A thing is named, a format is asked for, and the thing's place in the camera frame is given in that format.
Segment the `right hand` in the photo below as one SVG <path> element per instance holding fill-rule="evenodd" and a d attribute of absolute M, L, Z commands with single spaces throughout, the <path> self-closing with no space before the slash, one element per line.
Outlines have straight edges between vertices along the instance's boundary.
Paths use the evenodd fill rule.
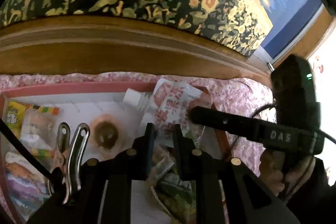
<path fill-rule="evenodd" d="M 278 196 L 285 189 L 285 183 L 283 180 L 288 182 L 290 186 L 294 186 L 300 176 L 295 171 L 292 171 L 284 176 L 280 170 L 274 167 L 274 158 L 266 150 L 261 154 L 259 171 L 259 179 L 275 196 Z"/>

